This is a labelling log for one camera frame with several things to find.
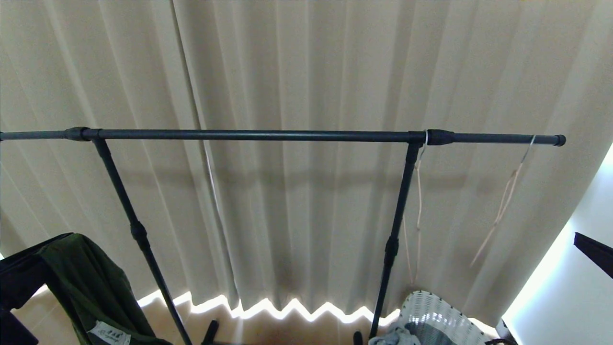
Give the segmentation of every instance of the beige curtain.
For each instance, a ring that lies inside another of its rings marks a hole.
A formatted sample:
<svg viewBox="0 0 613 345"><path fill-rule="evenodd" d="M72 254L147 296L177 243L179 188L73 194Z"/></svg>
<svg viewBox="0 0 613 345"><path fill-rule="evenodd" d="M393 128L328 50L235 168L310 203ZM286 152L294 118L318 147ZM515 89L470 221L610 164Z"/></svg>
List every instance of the beige curtain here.
<svg viewBox="0 0 613 345"><path fill-rule="evenodd" d="M3 131L92 128L566 134L428 147L384 314L430 290L494 324L613 139L613 2L2 1ZM406 145L110 141L175 296L374 307ZM157 288L92 144L3 142L2 254L86 234Z"/></svg>

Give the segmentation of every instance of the beige floor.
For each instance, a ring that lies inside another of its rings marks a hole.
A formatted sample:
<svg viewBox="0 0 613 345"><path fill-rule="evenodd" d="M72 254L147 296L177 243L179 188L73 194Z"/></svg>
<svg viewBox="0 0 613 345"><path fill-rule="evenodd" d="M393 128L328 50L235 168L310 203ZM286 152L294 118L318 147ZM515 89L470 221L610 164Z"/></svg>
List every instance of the beige floor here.
<svg viewBox="0 0 613 345"><path fill-rule="evenodd" d="M158 338L183 344L161 300L156 299L143 310ZM295 311L283 320L277 320L265 311L250 319L233 319L223 306L195 314L190 313L189 303L180 304L178 311L194 345L202 342L208 324L214 319L219 320L215 341L224 343L352 344L356 330L367 334L370 327L366 318L353 324L343 324L329 313L308 322ZM41 345L78 344L68 316L49 291L32 297L13 313L39 339Z"/></svg>

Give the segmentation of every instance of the clothes rack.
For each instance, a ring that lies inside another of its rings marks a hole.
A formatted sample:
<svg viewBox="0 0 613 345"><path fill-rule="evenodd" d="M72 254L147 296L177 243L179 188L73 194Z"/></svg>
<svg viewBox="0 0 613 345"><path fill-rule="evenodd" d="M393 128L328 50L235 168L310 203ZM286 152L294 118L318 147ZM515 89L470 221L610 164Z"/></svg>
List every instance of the clothes rack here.
<svg viewBox="0 0 613 345"><path fill-rule="evenodd" d="M566 142L564 135L537 135L530 134L476 134L454 133L445 130L426 131L259 131L259 130L106 130L91 129L87 127L73 127L63 131L25 131L25 132L0 132L0 141L25 140L25 139L68 139L72 141L91 141L96 146L98 154L104 162L104 166L113 183L121 205L130 222L132 237L136 240L140 250L145 256L147 265L164 297L173 321L186 345L192 345L191 340L172 303L172 297L158 263L151 251L151 245L147 240L147 231L140 223L134 208L128 197L128 193L121 181L121 177L111 151L106 143L109 139L162 139L162 140L230 140L230 141L334 141L334 142L403 142L408 144L405 167L400 183L398 201L394 213L392 231L385 247L383 273L381 286L375 306L373 322L369 338L376 335L379 318L383 309L383 303L389 283L392 266L398 254L398 234L402 224L402 216L405 210L406 199L411 185L411 177L417 160L419 149L425 145L446 145L455 142L471 143L499 143L499 144L533 144L562 146ZM212 343L215 331L218 327L212 322L202 344ZM359 332L354 335L354 342L361 343L362 336Z"/></svg>

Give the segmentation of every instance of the white wicker basket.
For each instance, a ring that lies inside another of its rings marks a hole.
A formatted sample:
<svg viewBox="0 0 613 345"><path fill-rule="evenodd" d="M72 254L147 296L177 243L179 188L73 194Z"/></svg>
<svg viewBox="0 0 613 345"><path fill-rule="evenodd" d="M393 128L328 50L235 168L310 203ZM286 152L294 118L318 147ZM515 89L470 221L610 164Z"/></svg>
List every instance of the white wicker basket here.
<svg viewBox="0 0 613 345"><path fill-rule="evenodd" d="M396 324L417 336L421 345L483 345L491 340L458 309L426 291L407 297Z"/></svg>

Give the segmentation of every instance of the clothing label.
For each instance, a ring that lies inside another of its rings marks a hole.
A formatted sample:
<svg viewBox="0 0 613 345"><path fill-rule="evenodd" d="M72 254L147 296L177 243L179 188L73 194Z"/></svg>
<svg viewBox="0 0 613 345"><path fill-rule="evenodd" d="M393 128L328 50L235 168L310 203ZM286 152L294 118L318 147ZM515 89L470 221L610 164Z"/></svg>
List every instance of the clothing label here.
<svg viewBox="0 0 613 345"><path fill-rule="evenodd" d="M106 324L102 321L96 321L96 326L88 333L92 333L109 345L129 345L131 335L122 330Z"/></svg>

